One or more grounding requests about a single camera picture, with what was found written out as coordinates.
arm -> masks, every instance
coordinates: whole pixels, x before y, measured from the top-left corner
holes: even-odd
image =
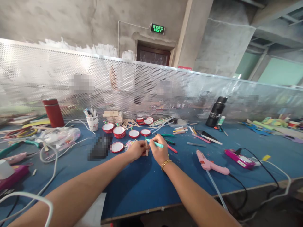
[[[164,148],[156,147],[154,141],[163,144]],[[151,139],[149,145],[155,160],[160,166],[169,159],[167,143],[160,134]],[[167,163],[163,171],[170,178],[183,205],[198,226],[241,226],[217,201],[197,185],[176,164],[173,162]]]
[[[130,162],[145,155],[145,141],[137,141],[124,153],[102,163],[65,182],[45,198],[54,206],[50,227],[74,226],[80,220],[105,187]],[[44,226],[49,208],[38,202],[9,226]]]

door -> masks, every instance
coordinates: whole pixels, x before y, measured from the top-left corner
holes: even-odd
[[[169,51],[138,45],[137,61],[168,66],[169,59]]]

green exit sign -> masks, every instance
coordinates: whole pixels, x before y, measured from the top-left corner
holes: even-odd
[[[161,25],[151,24],[151,32],[164,35],[165,27]]]

hand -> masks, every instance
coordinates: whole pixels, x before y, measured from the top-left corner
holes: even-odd
[[[157,147],[155,145],[155,142],[158,142],[160,144],[163,144],[164,147]],[[165,141],[165,139],[163,139],[163,137],[160,134],[157,134],[154,138],[152,138],[149,142],[149,145],[151,147],[151,151],[152,154],[155,158],[155,160],[157,161],[157,163],[162,166],[162,164],[168,160],[168,152],[167,152],[167,142]]]
[[[134,142],[130,148],[125,152],[130,157],[130,162],[133,162],[146,155],[146,150],[149,149],[149,145],[146,146],[145,140],[139,140]]]

perforated metal panel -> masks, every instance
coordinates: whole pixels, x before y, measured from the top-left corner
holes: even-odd
[[[75,75],[84,82],[71,83]],[[86,90],[88,78],[93,91]],[[303,114],[301,90],[5,39],[0,80],[0,113],[43,114],[41,100],[57,98],[66,118],[83,118],[90,107],[100,115],[123,111],[125,118],[204,119],[214,101],[226,96],[224,115],[230,119]]]

